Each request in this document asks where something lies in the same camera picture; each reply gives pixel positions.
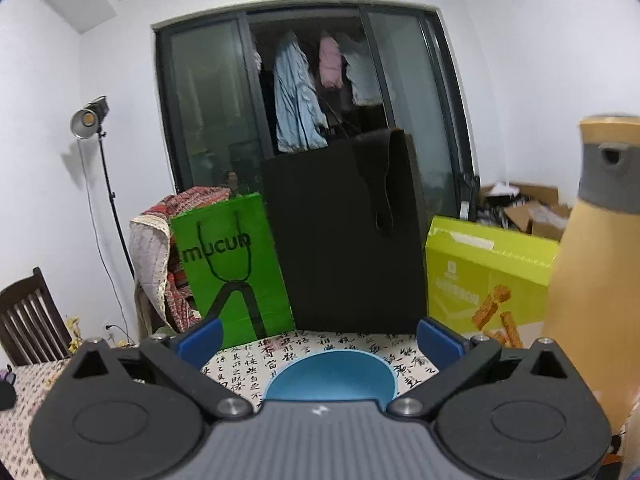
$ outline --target blue bowl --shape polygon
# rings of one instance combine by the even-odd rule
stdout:
[[[396,396],[391,366],[360,350],[329,350],[308,355],[283,368],[264,391],[264,400],[373,399],[384,410]]]

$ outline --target white wall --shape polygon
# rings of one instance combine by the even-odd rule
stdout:
[[[268,0],[124,0],[119,15],[81,38],[81,94],[107,94],[108,162],[118,208],[130,219],[173,191],[159,113],[152,24],[225,6]],[[386,0],[438,6],[448,29],[468,103],[477,164],[485,181],[504,176],[502,138],[478,37],[463,0]],[[102,202],[103,227],[109,228]],[[119,258],[112,237],[113,254]],[[121,282],[126,282],[123,271]]]
[[[63,318],[79,315],[83,336],[103,336],[107,320],[122,319],[68,126],[80,104],[79,48],[42,0],[0,2],[0,288],[40,266]],[[0,349],[0,368],[6,362]]]
[[[466,0],[494,83],[512,180],[580,177],[578,121],[640,114],[639,0]]]

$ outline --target green shopping bag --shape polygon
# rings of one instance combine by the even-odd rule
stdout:
[[[222,348],[294,329],[259,193],[189,211],[172,229],[198,310],[222,320]]]

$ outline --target snack box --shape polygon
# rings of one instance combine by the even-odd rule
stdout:
[[[429,315],[456,332],[528,348],[540,336],[558,243],[436,216],[427,236]]]

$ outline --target gray gripper base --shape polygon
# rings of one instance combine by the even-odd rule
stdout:
[[[471,480],[428,430],[397,422],[375,402],[265,402],[222,422],[169,480]]]

